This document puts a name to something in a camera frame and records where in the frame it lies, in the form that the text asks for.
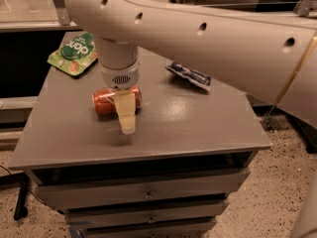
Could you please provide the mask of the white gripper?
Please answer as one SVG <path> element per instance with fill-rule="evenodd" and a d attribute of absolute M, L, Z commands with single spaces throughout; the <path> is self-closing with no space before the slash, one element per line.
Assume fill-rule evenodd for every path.
<path fill-rule="evenodd" d="M 110 68 L 99 64 L 103 81 L 109 88 L 127 89 L 139 81 L 140 63 L 138 61 L 126 68 Z M 119 90 L 113 96 L 122 132 L 131 135 L 136 131 L 136 100 L 130 90 Z"/>

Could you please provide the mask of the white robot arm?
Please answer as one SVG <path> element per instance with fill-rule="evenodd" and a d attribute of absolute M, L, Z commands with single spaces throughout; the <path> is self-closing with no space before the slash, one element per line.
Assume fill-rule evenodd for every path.
<path fill-rule="evenodd" d="M 139 79 L 135 49 L 196 68 L 317 127 L 316 18 L 153 0 L 64 0 L 107 86 Z"/>

